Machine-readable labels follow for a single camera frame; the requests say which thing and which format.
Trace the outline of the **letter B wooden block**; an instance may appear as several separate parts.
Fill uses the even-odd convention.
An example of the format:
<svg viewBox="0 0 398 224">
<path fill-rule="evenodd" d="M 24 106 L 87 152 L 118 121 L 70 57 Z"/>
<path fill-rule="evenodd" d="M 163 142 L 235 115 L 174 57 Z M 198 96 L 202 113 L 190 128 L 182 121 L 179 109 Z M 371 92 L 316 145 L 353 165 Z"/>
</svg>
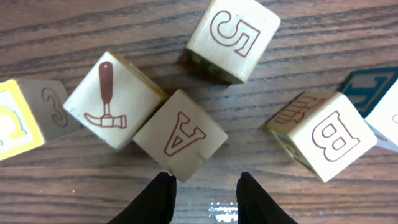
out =
<svg viewBox="0 0 398 224">
<path fill-rule="evenodd" d="M 327 182 L 376 145 L 350 100 L 337 91 L 305 91 L 267 127 L 292 159 Z"/>
</svg>

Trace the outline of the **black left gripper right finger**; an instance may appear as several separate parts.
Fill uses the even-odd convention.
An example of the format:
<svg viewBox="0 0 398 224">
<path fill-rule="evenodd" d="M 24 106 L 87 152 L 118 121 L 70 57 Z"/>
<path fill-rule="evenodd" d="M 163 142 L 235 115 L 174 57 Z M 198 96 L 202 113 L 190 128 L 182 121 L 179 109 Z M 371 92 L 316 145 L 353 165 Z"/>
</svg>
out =
<svg viewBox="0 0 398 224">
<path fill-rule="evenodd" d="M 242 172 L 236 188 L 239 224 L 297 224 L 248 172 Z"/>
</svg>

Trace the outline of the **letter A wooden block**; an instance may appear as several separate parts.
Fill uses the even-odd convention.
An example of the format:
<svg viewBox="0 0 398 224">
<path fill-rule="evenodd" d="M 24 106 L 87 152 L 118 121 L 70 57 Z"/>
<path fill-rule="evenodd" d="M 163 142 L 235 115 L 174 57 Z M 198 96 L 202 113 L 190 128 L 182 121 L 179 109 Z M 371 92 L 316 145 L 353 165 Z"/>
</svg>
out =
<svg viewBox="0 0 398 224">
<path fill-rule="evenodd" d="M 228 135 L 183 90 L 177 90 L 133 141 L 179 181 L 186 182 Z"/>
</svg>

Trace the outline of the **number five green block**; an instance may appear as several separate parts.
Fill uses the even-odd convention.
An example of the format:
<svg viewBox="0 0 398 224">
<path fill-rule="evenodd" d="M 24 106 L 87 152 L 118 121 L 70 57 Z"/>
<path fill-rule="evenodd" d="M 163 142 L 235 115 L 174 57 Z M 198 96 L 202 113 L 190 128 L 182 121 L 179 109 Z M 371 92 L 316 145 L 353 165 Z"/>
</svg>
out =
<svg viewBox="0 0 398 224">
<path fill-rule="evenodd" d="M 187 59 L 227 82 L 244 83 L 280 23 L 255 0 L 212 0 L 185 47 Z"/>
</svg>

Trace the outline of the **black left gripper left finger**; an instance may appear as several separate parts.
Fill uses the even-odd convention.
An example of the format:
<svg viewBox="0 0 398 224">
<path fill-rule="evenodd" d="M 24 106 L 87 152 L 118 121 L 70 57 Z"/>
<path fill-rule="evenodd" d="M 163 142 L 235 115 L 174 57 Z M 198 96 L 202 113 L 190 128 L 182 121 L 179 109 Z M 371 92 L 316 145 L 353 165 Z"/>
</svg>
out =
<svg viewBox="0 0 398 224">
<path fill-rule="evenodd" d="M 108 224 L 169 224 L 174 214 L 176 193 L 175 176 L 161 172 Z"/>
</svg>

